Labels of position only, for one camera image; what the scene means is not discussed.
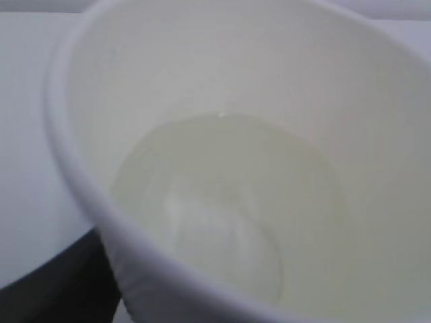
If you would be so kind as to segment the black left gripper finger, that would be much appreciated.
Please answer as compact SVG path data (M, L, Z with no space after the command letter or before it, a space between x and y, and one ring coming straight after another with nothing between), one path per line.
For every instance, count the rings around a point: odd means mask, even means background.
M2 322L112 322L121 294L98 233L1 289Z

